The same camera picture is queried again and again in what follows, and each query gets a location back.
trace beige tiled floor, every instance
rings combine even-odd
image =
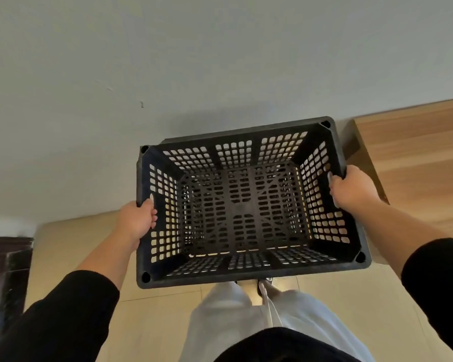
[[[112,229],[115,213],[50,223],[36,235],[26,307],[44,297]],[[136,258],[129,262],[120,302],[99,362],[176,362],[191,311],[213,284],[141,290]],[[260,304],[254,281],[239,284]],[[392,270],[373,264],[367,270],[275,279],[282,290],[300,289],[319,298],[370,349],[378,362],[453,361],[453,352],[402,287]]]

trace wooden table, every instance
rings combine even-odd
[[[361,164],[393,206],[453,236],[453,100],[354,119]]]

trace white pants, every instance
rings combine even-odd
[[[286,291],[272,303],[284,327],[330,344],[362,362],[374,361],[366,346],[312,296]],[[213,362],[227,348],[266,329],[270,313],[267,305],[253,306],[234,282],[218,283],[191,314],[180,362]]]

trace hand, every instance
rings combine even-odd
[[[117,218],[114,233],[121,237],[126,237],[135,244],[134,249],[139,245],[141,239],[150,228],[156,226],[158,211],[154,209],[154,203],[151,199],[145,200],[141,207],[136,206],[132,201],[121,207]]]
[[[347,166],[345,179],[334,175],[329,184],[330,194],[336,203],[347,212],[355,214],[367,203],[380,201],[372,179],[354,165]]]

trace black shirt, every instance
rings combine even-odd
[[[406,261],[401,281],[440,338],[453,349],[453,239],[435,240],[417,249]],[[118,300],[119,291],[101,274],[67,274],[0,340],[0,361],[95,361]],[[335,347],[287,328],[262,330],[216,359],[232,360],[357,361]]]

